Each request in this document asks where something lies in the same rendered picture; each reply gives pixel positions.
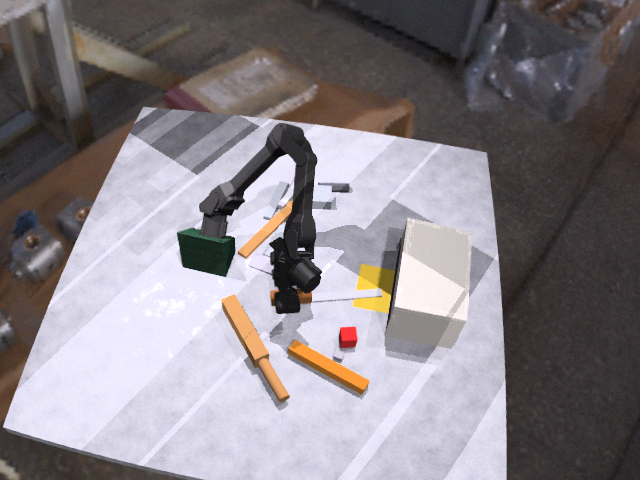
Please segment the red block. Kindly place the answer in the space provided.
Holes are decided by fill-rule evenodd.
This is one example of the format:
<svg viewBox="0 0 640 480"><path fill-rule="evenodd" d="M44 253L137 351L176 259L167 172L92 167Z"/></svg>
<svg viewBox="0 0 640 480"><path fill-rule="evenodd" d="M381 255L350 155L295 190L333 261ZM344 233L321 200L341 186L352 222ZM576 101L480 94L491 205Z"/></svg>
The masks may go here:
<svg viewBox="0 0 640 480"><path fill-rule="evenodd" d="M355 327L344 327L340 329L340 345L341 348L354 348L357 343L357 335Z"/></svg>

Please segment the brown cylinder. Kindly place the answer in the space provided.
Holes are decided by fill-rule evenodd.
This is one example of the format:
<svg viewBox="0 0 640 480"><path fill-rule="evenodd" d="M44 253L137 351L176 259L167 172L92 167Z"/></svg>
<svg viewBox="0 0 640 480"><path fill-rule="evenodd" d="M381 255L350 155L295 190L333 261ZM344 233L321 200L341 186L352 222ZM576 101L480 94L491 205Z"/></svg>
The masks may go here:
<svg viewBox="0 0 640 480"><path fill-rule="evenodd" d="M312 294L312 292L305 294L301 289L295 289L295 291L297 291L297 296L299 296L300 304L309 304L312 302L354 300L354 299L363 299L368 297L382 296L381 289L315 293L315 294ZM279 290L270 291L270 301L272 305L275 305L274 292L279 292Z"/></svg>

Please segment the orange block with cylindrical handle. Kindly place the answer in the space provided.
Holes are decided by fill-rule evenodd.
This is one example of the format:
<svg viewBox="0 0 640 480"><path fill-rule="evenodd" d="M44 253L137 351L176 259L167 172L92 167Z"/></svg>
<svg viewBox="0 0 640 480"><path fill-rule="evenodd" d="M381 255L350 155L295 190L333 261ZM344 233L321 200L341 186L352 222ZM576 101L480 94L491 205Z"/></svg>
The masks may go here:
<svg viewBox="0 0 640 480"><path fill-rule="evenodd" d="M263 345L251 321L249 321L237 297L233 294L221 299L221 303L222 310L254 367L260 368L279 402L285 402L290 396L269 363L269 352Z"/></svg>

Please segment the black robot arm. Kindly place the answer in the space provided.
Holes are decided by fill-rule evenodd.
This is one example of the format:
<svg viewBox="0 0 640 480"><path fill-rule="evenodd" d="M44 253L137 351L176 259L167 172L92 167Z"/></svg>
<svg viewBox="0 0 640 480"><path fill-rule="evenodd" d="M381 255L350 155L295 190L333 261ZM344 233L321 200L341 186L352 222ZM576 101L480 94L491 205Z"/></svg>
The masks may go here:
<svg viewBox="0 0 640 480"><path fill-rule="evenodd" d="M226 235L227 215L246 200L244 192L280 157L288 155L295 162L292 210L283 233L269 243L274 250L274 267L289 278L305 294L320 284L322 270L314 259L316 224L312 215L317 156L298 126L277 124L267 136L265 146L229 181L211 190L199 204L204 213L199 235L222 239ZM218 211L215 211L218 210ZM298 251L305 248L305 251Z"/></svg>

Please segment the orange bar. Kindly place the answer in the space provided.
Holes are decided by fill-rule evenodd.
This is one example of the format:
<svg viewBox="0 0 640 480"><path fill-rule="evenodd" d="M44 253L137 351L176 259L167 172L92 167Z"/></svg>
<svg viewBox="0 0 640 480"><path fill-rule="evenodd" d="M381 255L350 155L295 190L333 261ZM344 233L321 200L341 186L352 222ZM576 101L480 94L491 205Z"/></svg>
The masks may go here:
<svg viewBox="0 0 640 480"><path fill-rule="evenodd" d="M293 200L293 199L292 199ZM239 251L247 259L291 214L292 200L267 222Z"/></svg>
<svg viewBox="0 0 640 480"><path fill-rule="evenodd" d="M289 354L299 359L301 362L317 369L328 377L338 381L344 386L351 388L362 395L369 384L369 380L344 368L330 358L319 354L304 344L293 341L289 348Z"/></svg>

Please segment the black screwdriver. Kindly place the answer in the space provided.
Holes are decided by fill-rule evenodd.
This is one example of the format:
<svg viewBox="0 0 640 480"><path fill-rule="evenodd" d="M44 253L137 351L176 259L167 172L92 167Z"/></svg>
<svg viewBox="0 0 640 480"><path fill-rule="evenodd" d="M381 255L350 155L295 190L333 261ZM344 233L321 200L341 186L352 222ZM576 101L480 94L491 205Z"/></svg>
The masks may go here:
<svg viewBox="0 0 640 480"><path fill-rule="evenodd" d="M350 191L350 183L318 182L318 185L331 186L332 191L339 191L339 192L349 192Z"/></svg>

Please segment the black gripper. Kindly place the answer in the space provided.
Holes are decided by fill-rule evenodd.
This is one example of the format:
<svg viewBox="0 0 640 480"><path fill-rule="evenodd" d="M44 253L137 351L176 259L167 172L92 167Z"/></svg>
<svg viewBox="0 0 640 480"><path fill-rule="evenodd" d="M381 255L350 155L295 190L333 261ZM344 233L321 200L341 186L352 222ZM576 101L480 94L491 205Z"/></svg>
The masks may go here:
<svg viewBox="0 0 640 480"><path fill-rule="evenodd" d="M274 267L274 251L270 253L270 265ZM279 292L274 292L275 310L277 314L298 313L300 311L299 296L292 286L297 286L287 274L278 272L275 267L271 270L274 287ZM290 289L290 290L289 290Z"/></svg>

